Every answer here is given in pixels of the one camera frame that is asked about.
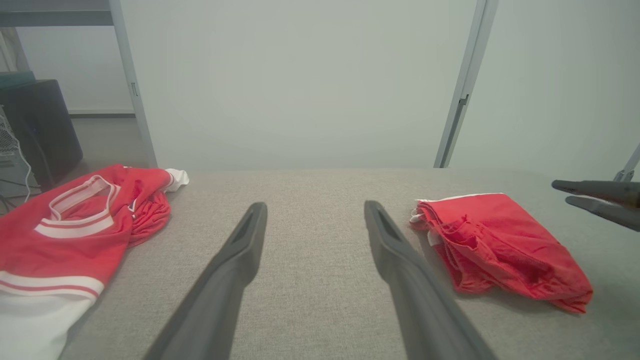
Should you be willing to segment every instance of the red jersey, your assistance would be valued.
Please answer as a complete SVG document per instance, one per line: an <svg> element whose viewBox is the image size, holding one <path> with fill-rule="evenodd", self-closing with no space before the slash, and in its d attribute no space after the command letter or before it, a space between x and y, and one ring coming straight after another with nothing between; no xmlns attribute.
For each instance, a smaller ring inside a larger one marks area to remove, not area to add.
<svg viewBox="0 0 640 360"><path fill-rule="evenodd" d="M0 348L9 358L56 359L68 328L103 291L125 249L168 221L164 192L188 181L175 169L113 165L1 217ZM20 344L21 336L28 343Z"/></svg>

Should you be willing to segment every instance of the folded red cloth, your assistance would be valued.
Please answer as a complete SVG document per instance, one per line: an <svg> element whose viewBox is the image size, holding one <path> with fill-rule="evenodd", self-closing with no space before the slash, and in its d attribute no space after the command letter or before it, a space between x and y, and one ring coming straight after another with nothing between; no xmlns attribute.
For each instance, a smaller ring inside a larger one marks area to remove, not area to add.
<svg viewBox="0 0 640 360"><path fill-rule="evenodd" d="M507 195L420 200L411 224L430 232L429 242L457 291L481 293L497 285L572 313L586 312L593 288L584 272L568 250Z"/></svg>

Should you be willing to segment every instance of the white stripe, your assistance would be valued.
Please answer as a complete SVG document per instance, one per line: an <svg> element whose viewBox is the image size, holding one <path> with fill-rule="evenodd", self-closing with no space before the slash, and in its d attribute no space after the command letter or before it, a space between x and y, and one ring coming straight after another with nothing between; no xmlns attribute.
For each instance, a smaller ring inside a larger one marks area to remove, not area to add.
<svg viewBox="0 0 640 360"><path fill-rule="evenodd" d="M41 288L44 286L82 286L101 293L104 289L102 281L90 276L56 276L56 277L28 277L13 275L7 271L0 271L0 280L16 286L27 288Z"/></svg>
<svg viewBox="0 0 640 360"><path fill-rule="evenodd" d="M79 188L85 188L81 191L69 196L70 193L77 191ZM89 178L89 180L85 181L82 185L76 186L73 189L67 190L61 195L57 196L55 199L51 201L51 204L59 201L60 199L64 199L57 203L55 207L52 207L52 210L55 210L58 213L63 213L68 208L73 205L78 204L79 202L89 199L94 196L96 193L100 191L111 188L111 192L113 192L113 185L108 183L102 176L94 175Z"/></svg>
<svg viewBox="0 0 640 360"><path fill-rule="evenodd" d="M36 226L35 231L43 234L44 236L48 236L50 238L56 239L70 239L70 238L82 238L83 236L93 235L95 233L99 233L102 230L105 230L109 226L113 225L113 218L111 216L106 217L95 224L91 224L85 227L48 227L42 224L38 224Z"/></svg>
<svg viewBox="0 0 640 360"><path fill-rule="evenodd" d="M55 221L55 220L49 220L48 218L44 218L42 219L41 222L45 223L45 224L51 224L51 225L65 225L65 226L76 226L76 225L83 225L86 224L88 222L92 222L96 219L99 219L101 217L103 217L104 215L107 215L109 213L108 210L102 210L100 213L97 213L95 215L92 215L88 218L84 218L81 220L62 220L62 221Z"/></svg>
<svg viewBox="0 0 640 360"><path fill-rule="evenodd" d="M96 300L96 297L94 294L88 292L88 291L83 291L83 290L78 290L78 289L55 289L55 290L19 290L19 289L14 289L11 288L9 286L0 284L0 290L6 291L8 293L11 294L15 294L15 295L22 295L22 296L43 296L43 295L80 295L82 297L86 297L88 299L91 300L91 303L93 304Z"/></svg>
<svg viewBox="0 0 640 360"><path fill-rule="evenodd" d="M470 193L469 195L460 195L460 196L452 196L452 197L446 197L444 199L440 199L440 200L421 200L421 199L416 199L416 201L422 201L422 202L436 202L436 201L444 201L444 200L453 200L453 199L460 199L462 197L471 197L471 196L478 196L478 195L497 195L497 194L503 194L504 193Z"/></svg>

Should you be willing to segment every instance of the baseboard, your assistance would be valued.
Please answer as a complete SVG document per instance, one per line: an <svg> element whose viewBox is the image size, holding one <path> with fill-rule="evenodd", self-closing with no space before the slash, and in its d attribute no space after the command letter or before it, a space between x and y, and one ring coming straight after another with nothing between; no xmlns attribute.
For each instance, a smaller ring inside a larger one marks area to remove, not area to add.
<svg viewBox="0 0 640 360"><path fill-rule="evenodd" d="M135 119L136 114L69 114L72 119Z"/></svg>
<svg viewBox="0 0 640 360"><path fill-rule="evenodd" d="M86 114L133 114L133 109L67 109L69 115Z"/></svg>

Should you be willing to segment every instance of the gray floor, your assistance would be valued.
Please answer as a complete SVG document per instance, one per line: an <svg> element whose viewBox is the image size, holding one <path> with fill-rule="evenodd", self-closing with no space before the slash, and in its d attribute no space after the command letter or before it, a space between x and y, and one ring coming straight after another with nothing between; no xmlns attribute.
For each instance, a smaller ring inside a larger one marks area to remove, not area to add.
<svg viewBox="0 0 640 360"><path fill-rule="evenodd" d="M113 164L147 167L136 119L73 119L72 122L84 156L63 182Z"/></svg>

